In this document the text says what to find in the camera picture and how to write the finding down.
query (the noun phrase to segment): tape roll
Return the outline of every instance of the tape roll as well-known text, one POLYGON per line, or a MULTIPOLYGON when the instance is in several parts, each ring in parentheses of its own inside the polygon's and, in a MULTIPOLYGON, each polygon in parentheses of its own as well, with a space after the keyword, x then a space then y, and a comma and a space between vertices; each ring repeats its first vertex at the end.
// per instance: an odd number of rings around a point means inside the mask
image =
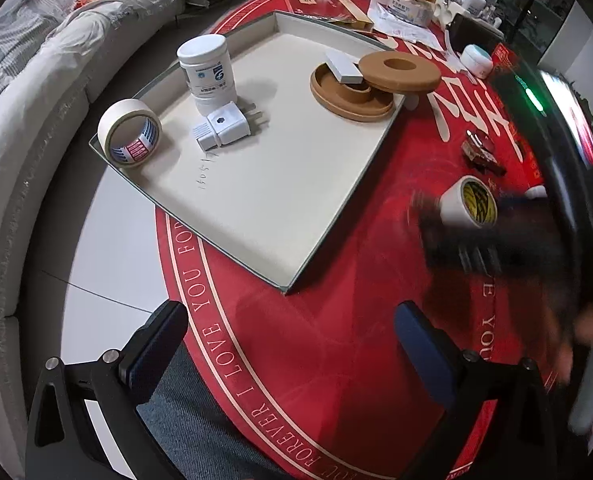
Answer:
POLYGON ((161 138, 161 121, 138 99, 123 99, 105 110, 97 129, 103 153, 122 168, 143 163, 161 138))
POLYGON ((477 177, 462 176, 441 196, 444 224, 474 227, 491 226, 497 219, 494 196, 477 177))

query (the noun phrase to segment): green light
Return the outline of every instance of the green light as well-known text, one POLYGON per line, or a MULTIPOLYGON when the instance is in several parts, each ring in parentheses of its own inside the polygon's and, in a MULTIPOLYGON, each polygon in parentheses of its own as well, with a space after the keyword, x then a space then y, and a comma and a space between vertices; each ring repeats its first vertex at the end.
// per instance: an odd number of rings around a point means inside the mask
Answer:
POLYGON ((543 113, 543 105, 539 102, 539 100, 537 99, 537 96, 534 95, 534 92, 532 92, 532 90, 530 88, 526 88, 526 94, 532 101, 532 104, 535 105, 535 108, 537 110, 539 110, 541 113, 543 113))

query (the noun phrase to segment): glass jar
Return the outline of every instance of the glass jar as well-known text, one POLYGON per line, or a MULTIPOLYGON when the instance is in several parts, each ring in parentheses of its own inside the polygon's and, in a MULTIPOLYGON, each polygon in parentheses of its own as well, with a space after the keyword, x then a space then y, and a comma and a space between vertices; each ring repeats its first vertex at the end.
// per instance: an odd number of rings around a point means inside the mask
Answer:
POLYGON ((432 19, 436 0, 390 0, 387 10, 404 22, 427 27, 432 19))

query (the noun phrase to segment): white plastic jar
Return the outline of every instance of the white plastic jar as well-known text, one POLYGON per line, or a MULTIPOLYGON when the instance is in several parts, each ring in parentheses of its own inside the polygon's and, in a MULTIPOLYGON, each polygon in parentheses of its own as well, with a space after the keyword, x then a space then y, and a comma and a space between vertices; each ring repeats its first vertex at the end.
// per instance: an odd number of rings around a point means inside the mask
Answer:
POLYGON ((479 79, 485 79, 493 70, 493 59, 483 48, 469 44, 461 53, 461 64, 479 79))
POLYGON ((177 57, 198 112, 207 116, 230 101, 236 103, 236 86, 225 36, 205 34, 183 43, 177 57))

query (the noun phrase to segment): round table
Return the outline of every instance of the round table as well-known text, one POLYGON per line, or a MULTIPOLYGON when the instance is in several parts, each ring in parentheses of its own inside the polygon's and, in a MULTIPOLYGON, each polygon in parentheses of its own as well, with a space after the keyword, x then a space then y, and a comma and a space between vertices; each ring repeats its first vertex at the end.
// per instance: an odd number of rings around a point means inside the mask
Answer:
MULTIPOLYGON (((355 2, 366 10, 369 0, 355 2)), ((287 0, 252 0, 214 32, 288 8, 287 0)), ((299 479, 395 478, 441 417, 395 337, 393 314, 403 300, 416 301, 461 348, 511 364, 529 355, 546 386, 553 381, 541 290, 430 274, 407 219, 414 190, 439 196, 471 173, 461 155, 468 128, 489 133, 508 170, 481 177, 493 193, 525 192, 530 169, 512 123, 491 88, 453 73, 440 53, 380 40, 433 60, 443 82, 416 110, 401 112, 289 295, 156 213, 166 287, 188 306, 185 343, 198 370, 241 433, 299 479)), ((472 462, 493 409, 484 406, 452 477, 472 462)))

